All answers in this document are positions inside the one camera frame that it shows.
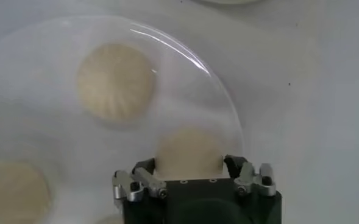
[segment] screw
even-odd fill
[[[247,195],[247,190],[244,187],[238,187],[238,195],[240,197],[246,196]]]
[[[166,189],[160,189],[158,192],[158,196],[160,199],[165,199],[167,197],[167,190]]]

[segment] white plate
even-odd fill
[[[128,125],[107,124],[79,104],[75,74],[94,48],[121,42],[153,62],[149,111]],[[55,186],[50,223],[89,223],[113,210],[111,176],[154,156],[158,140],[195,126],[243,151],[241,126],[218,78],[169,35],[115,16],[50,20],[0,41],[0,159],[28,159]]]

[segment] dough bun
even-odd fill
[[[93,115],[111,121],[128,121],[148,107],[155,74],[138,50],[110,43],[95,49],[77,73],[82,105]]]

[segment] white surface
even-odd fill
[[[188,0],[0,0],[0,37],[78,13],[148,23],[212,67],[236,103],[244,154],[276,168],[284,223],[359,223],[359,0],[265,0],[239,7]]]
[[[149,111],[135,122],[105,123],[79,103],[79,66],[106,43],[126,44],[153,64],[154,97]],[[60,165],[61,180],[48,179],[58,183],[52,184],[54,206],[62,212],[53,213],[50,223],[64,223],[69,219],[60,216],[64,211],[79,209],[74,220],[89,224],[97,215],[90,213],[89,203],[57,208],[69,203],[64,200],[78,199],[64,195],[66,187],[84,192],[87,185],[85,194],[92,195],[110,189],[116,170],[130,171],[136,162],[153,157],[165,134],[186,126],[219,136],[227,146],[224,153],[237,155],[243,149],[236,111],[217,76],[159,30],[117,16],[73,16],[30,26],[0,41],[0,158],[12,151],[39,165],[47,153],[56,155],[51,159],[53,167]],[[96,206],[106,211],[113,207],[107,206],[110,202],[112,193],[97,198]]]

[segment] transparent cover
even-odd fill
[[[146,114],[116,124],[87,113],[76,94],[81,61],[104,43],[142,51],[157,86]],[[75,16],[29,26],[0,41],[0,159],[40,168],[54,192],[49,223],[93,223],[112,213],[111,176],[154,156],[179,127],[221,137],[243,151],[227,91],[194,53],[169,35],[116,16]]]

